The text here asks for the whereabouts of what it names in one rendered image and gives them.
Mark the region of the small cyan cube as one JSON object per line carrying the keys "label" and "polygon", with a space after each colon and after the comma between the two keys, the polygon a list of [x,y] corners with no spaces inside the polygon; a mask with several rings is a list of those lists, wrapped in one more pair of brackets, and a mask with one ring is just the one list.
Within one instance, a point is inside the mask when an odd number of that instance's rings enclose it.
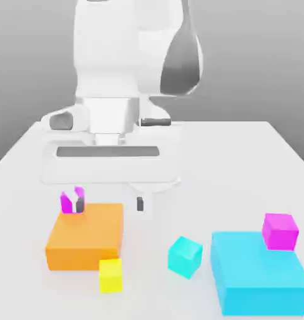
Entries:
{"label": "small cyan cube", "polygon": [[168,251],[168,269],[190,279],[201,265],[202,253],[201,244],[181,236]]}

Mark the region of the small magenta cube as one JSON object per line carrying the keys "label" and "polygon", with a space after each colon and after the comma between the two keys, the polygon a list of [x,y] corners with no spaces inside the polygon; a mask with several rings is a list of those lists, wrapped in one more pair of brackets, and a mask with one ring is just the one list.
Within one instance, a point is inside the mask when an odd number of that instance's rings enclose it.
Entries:
{"label": "small magenta cube", "polygon": [[[74,191],[84,191],[83,187],[76,186]],[[71,204],[71,197],[66,194],[65,192],[61,192],[60,195],[60,202],[61,202],[61,211],[63,214],[73,214],[72,213],[72,204]]]}
{"label": "small magenta cube", "polygon": [[294,251],[299,229],[291,214],[266,213],[262,236],[268,250]]}

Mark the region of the large orange box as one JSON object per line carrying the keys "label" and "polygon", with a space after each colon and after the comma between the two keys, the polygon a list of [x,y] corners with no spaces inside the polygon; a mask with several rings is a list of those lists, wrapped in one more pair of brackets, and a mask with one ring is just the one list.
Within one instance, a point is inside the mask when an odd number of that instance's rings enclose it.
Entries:
{"label": "large orange box", "polygon": [[51,271],[97,271],[99,261],[120,256],[124,207],[89,203],[81,214],[60,213],[46,244]]}

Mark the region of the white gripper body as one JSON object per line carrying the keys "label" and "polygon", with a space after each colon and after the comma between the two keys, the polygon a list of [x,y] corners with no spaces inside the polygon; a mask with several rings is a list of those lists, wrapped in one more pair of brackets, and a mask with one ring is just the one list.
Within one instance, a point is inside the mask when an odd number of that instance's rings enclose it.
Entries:
{"label": "white gripper body", "polygon": [[95,146],[86,132],[47,132],[41,178],[47,184],[128,184],[158,193],[180,182],[181,126],[137,127],[123,145]]}

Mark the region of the small yellow cube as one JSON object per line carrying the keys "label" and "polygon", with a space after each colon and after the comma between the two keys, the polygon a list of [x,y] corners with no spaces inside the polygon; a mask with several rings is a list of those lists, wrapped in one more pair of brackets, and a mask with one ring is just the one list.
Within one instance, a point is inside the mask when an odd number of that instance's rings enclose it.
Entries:
{"label": "small yellow cube", "polygon": [[99,261],[99,286],[102,293],[122,292],[122,260],[120,258]]}

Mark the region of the large cyan box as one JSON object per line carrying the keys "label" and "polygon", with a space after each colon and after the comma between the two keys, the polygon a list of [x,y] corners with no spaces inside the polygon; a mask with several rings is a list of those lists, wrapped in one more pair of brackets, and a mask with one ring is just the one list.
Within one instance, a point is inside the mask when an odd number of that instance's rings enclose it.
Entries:
{"label": "large cyan box", "polygon": [[213,232],[210,263],[224,316],[303,316],[304,268],[259,232]]}

